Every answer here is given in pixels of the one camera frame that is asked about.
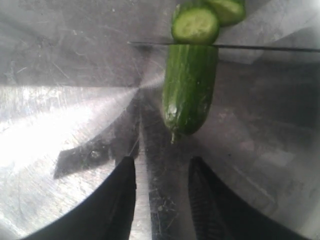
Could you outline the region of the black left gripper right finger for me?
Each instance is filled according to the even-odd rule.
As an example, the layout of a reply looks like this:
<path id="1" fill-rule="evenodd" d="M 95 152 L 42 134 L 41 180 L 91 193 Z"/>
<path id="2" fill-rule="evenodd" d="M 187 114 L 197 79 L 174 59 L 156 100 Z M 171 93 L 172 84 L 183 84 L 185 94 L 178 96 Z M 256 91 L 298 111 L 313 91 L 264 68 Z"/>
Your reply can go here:
<path id="1" fill-rule="evenodd" d="M 188 197 L 198 240 L 302 240 L 235 194 L 201 157 L 188 168 Z"/>

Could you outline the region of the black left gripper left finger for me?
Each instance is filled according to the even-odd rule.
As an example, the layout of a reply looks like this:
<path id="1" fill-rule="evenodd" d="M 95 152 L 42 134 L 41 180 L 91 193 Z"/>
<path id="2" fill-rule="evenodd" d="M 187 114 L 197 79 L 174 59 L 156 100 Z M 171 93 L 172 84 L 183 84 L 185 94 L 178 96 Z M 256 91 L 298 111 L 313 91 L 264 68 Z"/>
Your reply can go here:
<path id="1" fill-rule="evenodd" d="M 127 240 L 136 205 L 136 168 L 126 156 L 80 205 L 28 240 Z"/>

